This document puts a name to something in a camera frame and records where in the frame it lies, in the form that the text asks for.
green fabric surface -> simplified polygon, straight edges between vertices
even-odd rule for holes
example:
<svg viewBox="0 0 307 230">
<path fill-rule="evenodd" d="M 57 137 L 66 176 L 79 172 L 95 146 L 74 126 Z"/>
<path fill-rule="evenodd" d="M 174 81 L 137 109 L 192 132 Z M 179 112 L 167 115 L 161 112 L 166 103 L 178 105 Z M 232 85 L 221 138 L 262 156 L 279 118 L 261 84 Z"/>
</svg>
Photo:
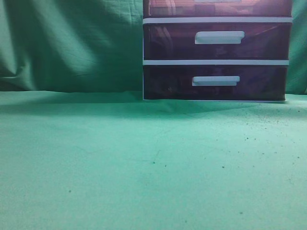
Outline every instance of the green fabric surface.
<svg viewBox="0 0 307 230">
<path fill-rule="evenodd" d="M 307 88 L 307 1 L 295 0 L 287 92 Z M 0 0 L 0 90 L 142 90 L 142 0 Z"/>
<path fill-rule="evenodd" d="M 307 96 L 141 97 L 0 92 L 0 229 L 307 229 Z"/>
</svg>

white drawer handle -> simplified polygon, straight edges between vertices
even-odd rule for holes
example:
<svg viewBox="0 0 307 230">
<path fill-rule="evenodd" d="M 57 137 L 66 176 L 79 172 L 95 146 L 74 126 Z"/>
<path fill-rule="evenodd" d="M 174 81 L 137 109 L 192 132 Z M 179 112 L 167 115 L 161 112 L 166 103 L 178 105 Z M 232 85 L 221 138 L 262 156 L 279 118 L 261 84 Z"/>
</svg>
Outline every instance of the white drawer handle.
<svg viewBox="0 0 307 230">
<path fill-rule="evenodd" d="M 194 77 L 192 86 L 236 86 L 239 76 Z"/>
<path fill-rule="evenodd" d="M 241 2 L 242 0 L 194 0 L 195 2 Z"/>
<path fill-rule="evenodd" d="M 201 31 L 195 35 L 195 44 L 240 44 L 244 31 Z"/>
</svg>

